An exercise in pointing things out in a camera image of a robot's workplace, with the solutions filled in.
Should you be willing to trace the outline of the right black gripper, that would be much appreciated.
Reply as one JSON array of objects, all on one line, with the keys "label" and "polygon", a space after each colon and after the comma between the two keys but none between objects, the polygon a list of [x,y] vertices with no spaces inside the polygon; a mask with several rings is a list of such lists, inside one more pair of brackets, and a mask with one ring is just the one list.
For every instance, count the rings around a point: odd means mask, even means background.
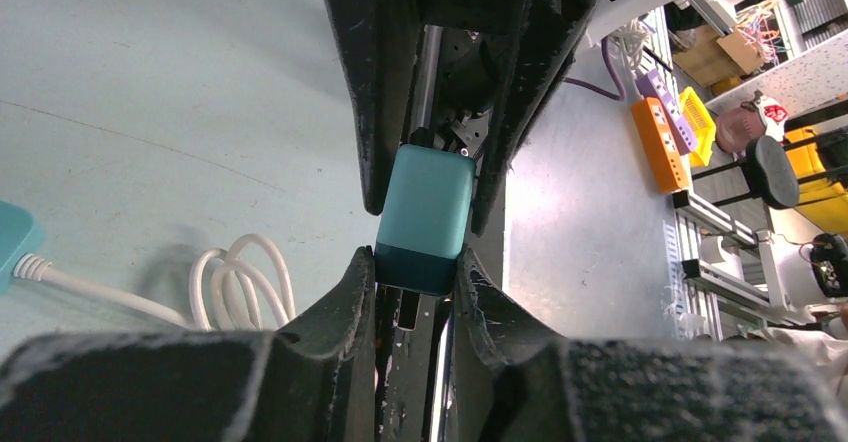
[{"label": "right black gripper", "polygon": [[482,159],[470,222],[482,235],[597,1],[324,0],[353,108],[365,210],[384,210],[410,115],[401,160]]}]

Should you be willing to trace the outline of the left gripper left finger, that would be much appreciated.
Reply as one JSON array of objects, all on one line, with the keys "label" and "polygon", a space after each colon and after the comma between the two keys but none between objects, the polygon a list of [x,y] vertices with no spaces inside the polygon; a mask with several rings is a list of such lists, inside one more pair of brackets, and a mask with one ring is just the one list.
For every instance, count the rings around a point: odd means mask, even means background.
[{"label": "left gripper left finger", "polygon": [[66,333],[1,367],[5,441],[371,441],[375,267],[275,331]]}]

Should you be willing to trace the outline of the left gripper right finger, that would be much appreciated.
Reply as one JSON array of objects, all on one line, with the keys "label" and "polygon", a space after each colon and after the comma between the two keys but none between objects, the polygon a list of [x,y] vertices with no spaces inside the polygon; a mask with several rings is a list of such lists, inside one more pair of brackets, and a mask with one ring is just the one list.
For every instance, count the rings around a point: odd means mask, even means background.
[{"label": "left gripper right finger", "polygon": [[566,338],[465,249],[455,279],[462,441],[843,441],[847,416],[800,355],[766,342]]}]

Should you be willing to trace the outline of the teal plug adapter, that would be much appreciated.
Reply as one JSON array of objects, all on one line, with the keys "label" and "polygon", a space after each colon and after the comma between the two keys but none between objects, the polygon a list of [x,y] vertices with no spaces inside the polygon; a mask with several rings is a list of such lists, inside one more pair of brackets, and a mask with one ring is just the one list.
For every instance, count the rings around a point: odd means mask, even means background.
[{"label": "teal plug adapter", "polygon": [[401,146],[391,172],[374,258],[378,283],[429,296],[452,293],[476,173],[461,154]]}]

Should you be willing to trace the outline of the teal power strip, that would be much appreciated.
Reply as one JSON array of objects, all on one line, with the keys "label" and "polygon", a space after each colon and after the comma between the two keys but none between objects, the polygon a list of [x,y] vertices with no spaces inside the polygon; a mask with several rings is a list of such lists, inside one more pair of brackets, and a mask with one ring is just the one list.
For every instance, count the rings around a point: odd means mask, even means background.
[{"label": "teal power strip", "polygon": [[12,284],[13,272],[22,257],[36,252],[45,234],[28,210],[9,202],[1,202],[1,294]]}]

